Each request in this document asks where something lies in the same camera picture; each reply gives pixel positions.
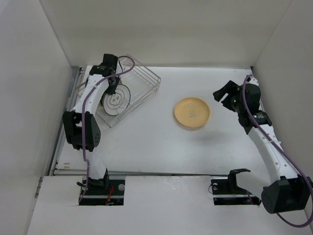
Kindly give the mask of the white plate black rim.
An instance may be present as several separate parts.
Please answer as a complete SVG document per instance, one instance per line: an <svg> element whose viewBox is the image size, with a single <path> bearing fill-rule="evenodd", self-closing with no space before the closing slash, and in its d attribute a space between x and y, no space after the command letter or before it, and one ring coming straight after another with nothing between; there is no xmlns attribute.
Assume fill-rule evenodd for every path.
<svg viewBox="0 0 313 235"><path fill-rule="evenodd" d="M131 92L126 85L119 84L115 93L104 93L101 104L104 112L109 116L117 116L126 110L131 101Z"/></svg>

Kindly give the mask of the yellow bear plate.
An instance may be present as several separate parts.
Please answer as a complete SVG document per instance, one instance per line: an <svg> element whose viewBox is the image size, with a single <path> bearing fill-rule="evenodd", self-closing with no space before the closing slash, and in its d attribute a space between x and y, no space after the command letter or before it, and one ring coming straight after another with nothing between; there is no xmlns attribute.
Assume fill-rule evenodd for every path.
<svg viewBox="0 0 313 235"><path fill-rule="evenodd" d="M197 97L186 97L174 107L174 116L178 123L188 128L200 128L210 118L210 108L205 101Z"/></svg>

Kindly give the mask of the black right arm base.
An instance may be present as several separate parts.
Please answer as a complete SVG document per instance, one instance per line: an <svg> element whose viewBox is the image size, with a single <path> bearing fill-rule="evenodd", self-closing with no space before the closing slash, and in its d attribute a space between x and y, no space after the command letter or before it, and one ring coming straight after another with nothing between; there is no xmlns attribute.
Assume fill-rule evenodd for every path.
<svg viewBox="0 0 313 235"><path fill-rule="evenodd" d="M215 206L261 205L261 199L237 186L237 174L250 172L246 168L234 169L227 176L211 176L208 192L213 195Z"/></svg>

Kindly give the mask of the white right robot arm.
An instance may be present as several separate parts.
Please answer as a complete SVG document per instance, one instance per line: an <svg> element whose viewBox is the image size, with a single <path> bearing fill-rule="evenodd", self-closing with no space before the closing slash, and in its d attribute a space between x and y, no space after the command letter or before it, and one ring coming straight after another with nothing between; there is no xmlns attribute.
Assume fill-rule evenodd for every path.
<svg viewBox="0 0 313 235"><path fill-rule="evenodd" d="M227 189L233 193L248 190L261 199L270 214L303 210L310 196L306 182L311 179L304 178L281 153L272 122L261 110L259 86L250 82L240 86L228 81L213 96L225 108L237 113L239 124L256 146L268 171L265 177L257 170L231 170Z"/></svg>

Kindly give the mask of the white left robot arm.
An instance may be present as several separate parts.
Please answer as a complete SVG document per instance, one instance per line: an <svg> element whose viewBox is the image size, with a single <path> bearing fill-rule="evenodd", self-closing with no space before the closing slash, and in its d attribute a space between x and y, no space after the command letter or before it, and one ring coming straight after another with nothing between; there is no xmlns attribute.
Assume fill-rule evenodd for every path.
<svg viewBox="0 0 313 235"><path fill-rule="evenodd" d="M70 111L63 113L66 140L74 149L82 151L83 160L87 163L84 185L87 190L93 189L98 194L104 194L109 190L107 168L96 169L100 164L92 163L87 152L93 152L100 143L101 131L95 114L105 91L118 84L117 66L117 56L104 54L102 63L90 69L83 94L77 104Z"/></svg>

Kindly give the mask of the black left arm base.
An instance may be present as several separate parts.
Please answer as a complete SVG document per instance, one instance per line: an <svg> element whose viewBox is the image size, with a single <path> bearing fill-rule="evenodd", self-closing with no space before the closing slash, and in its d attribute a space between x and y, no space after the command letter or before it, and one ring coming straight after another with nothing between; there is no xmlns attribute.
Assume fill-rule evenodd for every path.
<svg viewBox="0 0 313 235"><path fill-rule="evenodd" d="M84 195L86 179L76 183L80 187L79 206L124 205L125 179L110 179L108 187L90 186L91 183L92 181L89 180L89 186Z"/></svg>

